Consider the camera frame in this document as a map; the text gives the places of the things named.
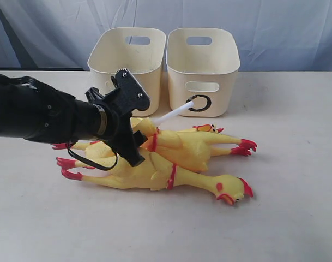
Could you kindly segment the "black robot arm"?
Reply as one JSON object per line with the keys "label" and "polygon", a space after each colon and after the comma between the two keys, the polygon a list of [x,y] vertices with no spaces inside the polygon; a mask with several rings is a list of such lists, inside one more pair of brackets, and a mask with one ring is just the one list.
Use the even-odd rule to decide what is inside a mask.
{"label": "black robot arm", "polygon": [[0,137],[22,138],[70,149],[79,140],[98,140],[131,166],[144,161],[139,147],[147,140],[131,126],[134,110],[145,111],[150,98],[133,74],[122,68],[111,76],[114,89],[95,87],[86,101],[33,77],[0,74]]}

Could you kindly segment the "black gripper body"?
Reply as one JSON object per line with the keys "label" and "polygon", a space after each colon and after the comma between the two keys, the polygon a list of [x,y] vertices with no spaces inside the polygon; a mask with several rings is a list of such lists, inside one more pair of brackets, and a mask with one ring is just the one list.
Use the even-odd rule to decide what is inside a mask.
{"label": "black gripper body", "polygon": [[132,112],[145,111],[150,107],[149,95],[130,70],[117,70],[111,81],[114,89],[105,95],[95,87],[85,92],[87,100],[100,106],[106,114],[106,123],[95,134],[105,141],[111,141],[118,133],[134,133],[130,123]]}

